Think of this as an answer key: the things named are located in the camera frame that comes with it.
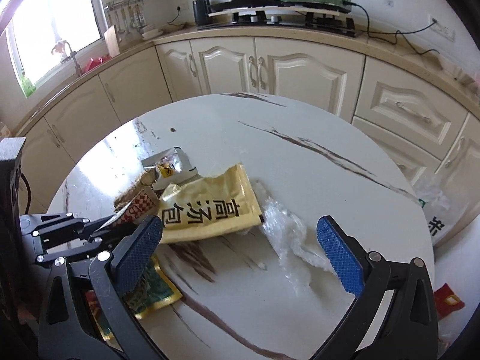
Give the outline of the green gold snack wrapper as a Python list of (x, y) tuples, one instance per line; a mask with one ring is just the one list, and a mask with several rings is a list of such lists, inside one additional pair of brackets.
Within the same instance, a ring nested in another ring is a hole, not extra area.
[[(114, 339), (113, 331), (101, 311), (95, 292), (89, 290), (85, 297), (102, 338), (105, 341)], [(164, 274), (160, 267), (160, 260), (155, 254), (151, 256), (135, 289), (123, 295), (123, 299), (137, 320), (145, 319), (154, 311), (170, 306), (181, 298), (181, 292)]]

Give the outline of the clear plastic wrap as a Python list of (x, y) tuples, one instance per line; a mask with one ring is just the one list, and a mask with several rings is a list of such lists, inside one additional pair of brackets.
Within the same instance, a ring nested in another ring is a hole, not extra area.
[(271, 197), (259, 181), (253, 183), (252, 189), (264, 217), (260, 230), (277, 254), (279, 266), (295, 295), (300, 297), (309, 291), (312, 280), (309, 267), (335, 275), (323, 249), (307, 243), (308, 227), (304, 221)]

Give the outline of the red white checkered wrapper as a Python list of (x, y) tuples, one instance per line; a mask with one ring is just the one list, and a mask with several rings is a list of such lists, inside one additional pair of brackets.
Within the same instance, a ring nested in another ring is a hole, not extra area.
[(109, 227), (115, 227), (123, 223), (135, 222), (159, 204), (159, 199), (151, 187), (144, 187), (133, 200), (124, 206), (119, 212), (120, 218)]

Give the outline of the silver foil wrapper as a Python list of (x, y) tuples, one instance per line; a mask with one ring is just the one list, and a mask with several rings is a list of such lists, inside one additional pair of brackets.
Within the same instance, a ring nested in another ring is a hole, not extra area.
[(193, 166), (181, 147), (172, 147), (142, 160), (145, 170), (154, 170), (152, 189), (165, 190), (170, 184), (179, 185), (197, 176)]

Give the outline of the gold soup packet wrapper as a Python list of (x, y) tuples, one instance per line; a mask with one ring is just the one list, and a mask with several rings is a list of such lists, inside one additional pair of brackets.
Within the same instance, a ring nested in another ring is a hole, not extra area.
[(215, 177), (170, 184), (160, 197), (157, 216), (163, 224), (162, 244), (223, 236), (263, 222), (242, 163)]

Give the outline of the kitchen window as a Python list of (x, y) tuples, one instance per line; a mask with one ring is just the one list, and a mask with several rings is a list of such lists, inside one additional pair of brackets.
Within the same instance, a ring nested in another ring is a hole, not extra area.
[(61, 56), (51, 54), (57, 41), (68, 41), (77, 53), (100, 40), (105, 28), (102, 0), (24, 0), (7, 25), (7, 48), (22, 94), (22, 72), (38, 88), (62, 65)]

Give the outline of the white plastic bag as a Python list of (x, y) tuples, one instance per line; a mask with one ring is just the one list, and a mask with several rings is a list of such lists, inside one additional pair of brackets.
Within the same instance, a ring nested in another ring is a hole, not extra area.
[(423, 210), (432, 245), (445, 238), (465, 213), (468, 197), (459, 185), (446, 185), (433, 173), (423, 173), (413, 186)]

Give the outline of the green bottle on windowsill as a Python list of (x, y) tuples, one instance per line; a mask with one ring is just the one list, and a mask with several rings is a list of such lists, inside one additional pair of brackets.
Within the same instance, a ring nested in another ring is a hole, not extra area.
[(26, 77), (25, 72), (22, 72), (20, 75), (20, 84), (21, 88), (24, 92), (24, 95), (28, 98), (36, 91), (36, 86), (32, 83), (32, 81)]

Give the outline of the lower cream base cabinets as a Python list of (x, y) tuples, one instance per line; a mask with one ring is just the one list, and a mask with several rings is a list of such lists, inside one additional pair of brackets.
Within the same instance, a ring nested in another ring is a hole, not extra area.
[(203, 94), (274, 94), (306, 102), (369, 135), (416, 183), (435, 172), (460, 192), (459, 232), (479, 214), (479, 89), (437, 54), (324, 35), (155, 41), (104, 63), (22, 128), (32, 205), (47, 209), (81, 157), (120, 125)]

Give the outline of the chrome sink faucet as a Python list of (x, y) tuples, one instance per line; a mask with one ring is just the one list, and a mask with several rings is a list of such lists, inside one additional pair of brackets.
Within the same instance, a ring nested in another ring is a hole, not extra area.
[(82, 76), (82, 70), (81, 70), (80, 64), (77, 61), (77, 53), (72, 49), (68, 41), (66, 40), (57, 41), (54, 47), (51, 49), (51, 54), (60, 55), (61, 56), (60, 63), (62, 64), (68, 61), (72, 61), (75, 68), (76, 76), (77, 77)]

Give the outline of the wooden cutting board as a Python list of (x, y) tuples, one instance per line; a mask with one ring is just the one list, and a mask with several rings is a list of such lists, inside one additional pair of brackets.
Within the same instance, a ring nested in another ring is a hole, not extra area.
[(116, 27), (112, 25), (103, 34), (108, 54), (114, 58), (120, 54), (119, 40), (116, 34)]

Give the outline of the stacked white bowls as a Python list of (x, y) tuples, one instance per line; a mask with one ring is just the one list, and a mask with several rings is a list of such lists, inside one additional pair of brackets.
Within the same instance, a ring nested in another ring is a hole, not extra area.
[(149, 41), (153, 38), (159, 37), (163, 34), (164, 32), (157, 27), (154, 26), (154, 24), (149, 24), (145, 27), (142, 28), (141, 30), (141, 35), (143, 41)]

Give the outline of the hanging utensil rack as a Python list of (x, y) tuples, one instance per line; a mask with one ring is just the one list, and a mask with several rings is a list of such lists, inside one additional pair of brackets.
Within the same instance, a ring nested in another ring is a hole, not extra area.
[(111, 0), (103, 5), (106, 22), (114, 25), (118, 34), (143, 34), (146, 18), (143, 5), (146, 0)]

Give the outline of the black electric kettle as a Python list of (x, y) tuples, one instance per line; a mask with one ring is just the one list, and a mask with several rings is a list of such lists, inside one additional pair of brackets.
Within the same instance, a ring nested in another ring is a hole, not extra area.
[(192, 2), (193, 18), (198, 27), (203, 27), (212, 22), (210, 0), (194, 0)]

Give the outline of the black gas stove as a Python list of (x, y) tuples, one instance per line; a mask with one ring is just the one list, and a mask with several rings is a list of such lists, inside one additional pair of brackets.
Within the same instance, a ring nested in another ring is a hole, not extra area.
[(198, 29), (224, 27), (271, 26), (310, 29), (356, 38), (361, 30), (348, 13), (305, 5), (265, 7), (236, 7), (212, 11), (206, 24)]

